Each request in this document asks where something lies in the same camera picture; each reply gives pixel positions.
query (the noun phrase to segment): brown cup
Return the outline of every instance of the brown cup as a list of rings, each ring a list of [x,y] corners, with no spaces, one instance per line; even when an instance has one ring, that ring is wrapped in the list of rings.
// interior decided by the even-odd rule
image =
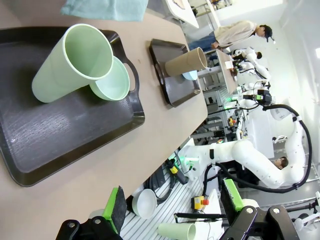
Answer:
[[[207,59],[204,51],[197,47],[185,54],[178,56],[164,65],[166,73],[173,77],[193,70],[201,70],[207,67]]]

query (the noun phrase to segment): beige tabletop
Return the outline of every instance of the beige tabletop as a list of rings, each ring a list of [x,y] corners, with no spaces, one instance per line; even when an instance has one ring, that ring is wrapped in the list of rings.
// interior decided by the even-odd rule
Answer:
[[[121,185],[129,196],[208,115],[202,93],[177,108],[164,102],[147,47],[152,38],[185,44],[179,26],[147,13],[143,22],[62,16],[64,2],[0,0],[0,28],[87,23],[116,31],[139,73],[145,123],[32,187],[17,185],[0,159],[2,240],[55,239],[63,221],[83,223],[104,208],[113,187]]]
[[[232,94],[238,87],[238,83],[235,78],[231,75],[230,69],[227,69],[226,62],[232,61],[230,55],[225,54],[223,51],[217,49],[216,54],[219,59],[219,64],[221,66],[221,71],[225,80],[225,85],[229,94]]]

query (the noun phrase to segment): tray rim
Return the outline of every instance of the tray rim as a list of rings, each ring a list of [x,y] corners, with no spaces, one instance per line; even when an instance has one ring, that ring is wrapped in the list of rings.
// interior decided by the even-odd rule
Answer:
[[[153,66],[154,66],[154,70],[155,73],[157,75],[157,78],[159,80],[165,101],[170,104],[172,107],[176,108],[179,105],[183,104],[184,102],[188,101],[189,99],[193,98],[194,96],[198,95],[201,93],[201,89],[198,83],[198,80],[193,80],[193,86],[194,86],[194,91],[174,102],[172,102],[170,100],[170,96],[168,95],[167,92],[167,88],[166,88],[166,78],[169,77],[168,74],[166,73],[166,70],[163,69],[159,63],[159,61],[157,60],[157,57],[155,55],[154,52],[154,45],[158,45],[158,46],[163,46],[163,47],[168,47],[171,46],[172,48],[179,48],[182,50],[182,52],[187,53],[188,52],[188,48],[185,44],[182,43],[177,43],[177,42],[172,42],[172,41],[165,41],[165,40],[161,40],[161,39],[157,39],[157,38],[153,38],[151,40],[150,46],[149,46],[149,51],[150,51],[150,55],[153,61]]]
[[[36,30],[36,31],[43,31],[43,30],[62,31],[63,30],[65,32],[68,28],[69,28],[69,26],[25,26],[25,27],[13,27],[13,28],[0,29],[0,46],[2,44],[21,42],[19,40],[1,41],[1,37],[5,31],[8,31],[8,32],[19,31],[19,34],[25,34],[25,33],[32,31],[32,30]],[[5,137],[4,128],[2,125],[2,122],[3,122],[2,115],[0,115],[0,153],[2,155],[3,161],[6,165],[6,168],[9,172],[10,176],[18,185],[20,185],[22,187],[34,186],[37,183],[43,181],[44,179],[50,177],[51,175],[57,173],[58,171],[73,164],[74,162],[78,161],[79,159],[89,155],[90,153],[98,150],[99,148],[104,147],[105,145],[111,143],[112,141],[122,137],[123,135],[131,132],[132,130],[134,130],[144,124],[146,116],[145,116],[145,112],[144,112],[141,100],[139,98],[140,81],[139,81],[139,75],[138,75],[137,69],[134,66],[134,64],[128,59],[119,34],[114,30],[100,29],[100,31],[104,35],[106,35],[106,34],[113,35],[112,40],[119,40],[120,41],[121,47],[124,52],[124,55],[121,58],[121,61],[124,64],[128,64],[128,66],[131,68],[132,73],[134,75],[135,88],[134,88],[134,90],[129,91],[129,94],[127,95],[129,102],[130,102],[130,105],[133,110],[132,121],[130,121],[129,123],[127,123],[125,125],[122,125],[120,128],[114,129],[114,130],[112,130],[112,131],[110,131],[100,137],[95,138],[93,141],[90,141],[90,142],[83,144],[83,145],[81,145],[81,146],[79,146],[79,147],[77,147],[67,153],[64,153],[64,154],[60,155],[59,157],[52,159],[48,163],[30,171],[30,172],[22,172],[18,169],[18,167],[15,164],[14,157],[13,157],[14,152],[10,151],[8,141]],[[120,134],[115,134],[115,132],[119,131],[119,129],[121,129]],[[77,156],[77,154],[74,153],[76,151],[78,151],[81,156]],[[68,158],[72,157],[72,156],[68,156],[68,155],[74,155],[75,159],[68,160]],[[26,179],[26,175],[37,174],[37,172],[41,171],[44,167],[48,167],[48,165],[52,165],[53,163],[56,163],[57,160],[60,160],[60,162],[64,162],[66,164],[64,164],[63,166],[59,165],[58,167],[56,167],[57,169],[55,169],[54,171],[52,171],[48,174],[46,172],[45,173],[46,176],[36,177],[37,180],[30,181],[31,183],[26,183],[26,184],[23,183],[24,180]]]

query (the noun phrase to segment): person's hand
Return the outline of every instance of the person's hand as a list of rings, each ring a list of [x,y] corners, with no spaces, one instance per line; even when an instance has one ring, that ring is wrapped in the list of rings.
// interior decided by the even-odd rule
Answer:
[[[218,47],[219,47],[219,43],[217,41],[211,44],[212,49],[217,49]]]

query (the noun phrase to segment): black cap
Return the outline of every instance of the black cap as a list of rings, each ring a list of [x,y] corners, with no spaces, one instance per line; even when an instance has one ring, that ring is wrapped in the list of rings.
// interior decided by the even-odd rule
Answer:
[[[269,42],[269,38],[271,38],[273,41],[274,38],[272,37],[272,28],[268,25],[261,25],[260,27],[264,27],[264,37],[266,38],[266,42]]]

